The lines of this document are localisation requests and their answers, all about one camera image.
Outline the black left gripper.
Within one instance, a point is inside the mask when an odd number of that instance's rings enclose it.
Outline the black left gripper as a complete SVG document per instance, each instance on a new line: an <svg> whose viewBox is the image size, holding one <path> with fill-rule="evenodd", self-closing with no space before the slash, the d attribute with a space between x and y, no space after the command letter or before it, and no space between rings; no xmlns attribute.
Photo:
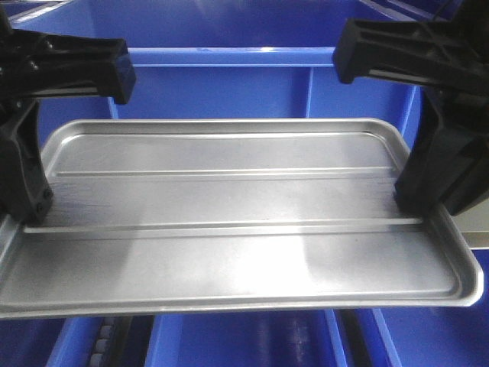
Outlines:
<svg viewBox="0 0 489 367"><path fill-rule="evenodd" d="M1 10L1 211L38 225L53 203L36 99L101 96L125 105L135 83L124 39L16 29Z"/></svg>

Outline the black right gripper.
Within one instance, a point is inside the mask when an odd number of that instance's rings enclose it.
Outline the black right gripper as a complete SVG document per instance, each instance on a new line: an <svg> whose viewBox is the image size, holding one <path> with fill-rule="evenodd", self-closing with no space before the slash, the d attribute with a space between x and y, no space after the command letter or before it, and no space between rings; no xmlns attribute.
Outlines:
<svg viewBox="0 0 489 367"><path fill-rule="evenodd" d="M350 18L332 61L341 83L372 77L429 86L395 183L402 211L426 215L442 204L458 215L488 198L486 1L462 2L450 21Z"/></svg>

